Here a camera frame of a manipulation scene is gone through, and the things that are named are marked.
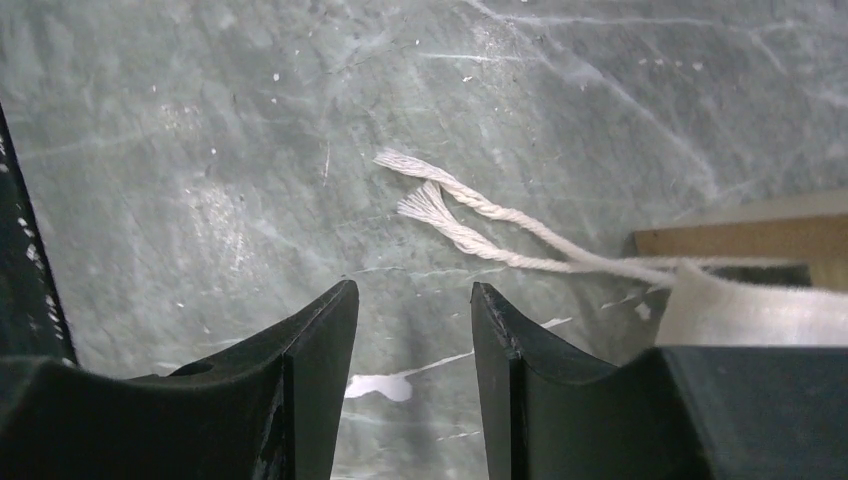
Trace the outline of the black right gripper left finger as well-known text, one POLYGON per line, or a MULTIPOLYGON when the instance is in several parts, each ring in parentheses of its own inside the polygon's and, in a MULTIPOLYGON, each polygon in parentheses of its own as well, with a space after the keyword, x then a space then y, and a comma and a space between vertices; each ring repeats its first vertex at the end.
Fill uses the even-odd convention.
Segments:
POLYGON ((167 376, 117 380, 48 357, 1 362, 5 479, 327 479, 357 329, 343 280, 167 376))

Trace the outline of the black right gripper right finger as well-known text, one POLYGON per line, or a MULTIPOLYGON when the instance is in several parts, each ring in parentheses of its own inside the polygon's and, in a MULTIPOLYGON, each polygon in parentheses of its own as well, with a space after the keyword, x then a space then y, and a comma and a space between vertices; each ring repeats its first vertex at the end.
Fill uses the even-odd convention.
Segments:
POLYGON ((475 283, 493 479, 843 479, 847 352, 652 347, 615 366, 475 283))

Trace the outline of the pink unicorn print mattress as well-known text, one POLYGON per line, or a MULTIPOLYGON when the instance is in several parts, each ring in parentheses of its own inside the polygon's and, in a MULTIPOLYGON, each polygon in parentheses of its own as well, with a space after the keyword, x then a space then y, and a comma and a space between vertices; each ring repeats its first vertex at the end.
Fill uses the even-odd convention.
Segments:
POLYGON ((816 287, 745 284, 708 273, 708 268, 781 267, 789 259, 671 256, 607 258, 587 251, 520 210, 495 204, 445 170, 393 149, 375 164, 409 177, 421 187, 397 203, 400 215, 426 223, 462 252, 514 268, 549 272, 608 273, 671 291, 656 336, 659 345, 844 346, 847 296, 816 287), (502 249, 461 224, 446 207, 445 194, 491 220, 513 223, 565 255, 553 260, 502 249))

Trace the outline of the wooden pet bed frame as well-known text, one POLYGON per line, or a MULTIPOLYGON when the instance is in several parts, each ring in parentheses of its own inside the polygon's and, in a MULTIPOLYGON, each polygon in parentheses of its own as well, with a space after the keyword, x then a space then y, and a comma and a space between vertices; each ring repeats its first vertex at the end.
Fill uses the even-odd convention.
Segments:
POLYGON ((811 284, 847 290, 847 190, 836 189, 690 216, 634 232, 637 251, 663 257, 791 260, 811 284))

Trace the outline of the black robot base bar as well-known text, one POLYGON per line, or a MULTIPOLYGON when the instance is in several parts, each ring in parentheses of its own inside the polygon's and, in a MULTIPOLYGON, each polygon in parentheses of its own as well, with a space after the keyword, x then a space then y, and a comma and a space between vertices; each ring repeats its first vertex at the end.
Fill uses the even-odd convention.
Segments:
POLYGON ((1 353, 78 364, 5 118, 1 119, 1 353))

